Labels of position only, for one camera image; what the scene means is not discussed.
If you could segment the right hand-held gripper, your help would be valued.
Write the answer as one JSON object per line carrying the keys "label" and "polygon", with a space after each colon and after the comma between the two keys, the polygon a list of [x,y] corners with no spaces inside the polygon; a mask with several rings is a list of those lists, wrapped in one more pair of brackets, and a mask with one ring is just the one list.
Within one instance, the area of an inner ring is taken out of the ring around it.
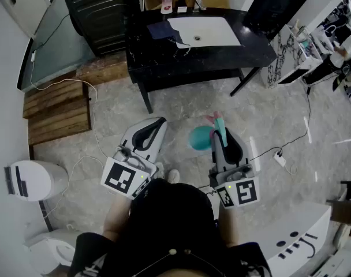
{"label": "right hand-held gripper", "polygon": [[249,163],[246,144],[239,135],[226,128],[226,161],[237,168],[223,170],[225,157],[221,134],[212,134],[212,154],[215,167],[209,171],[210,186],[217,192],[224,208],[242,207],[260,201],[259,178],[254,175]]}

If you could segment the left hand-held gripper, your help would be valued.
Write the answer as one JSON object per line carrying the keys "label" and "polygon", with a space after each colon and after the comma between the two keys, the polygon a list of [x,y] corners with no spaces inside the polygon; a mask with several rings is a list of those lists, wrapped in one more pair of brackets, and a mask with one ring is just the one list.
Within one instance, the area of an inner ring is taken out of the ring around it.
{"label": "left hand-held gripper", "polygon": [[158,170],[152,162],[156,161],[166,129],[165,118],[145,119],[129,127],[115,155],[107,158],[100,184],[135,199]]}

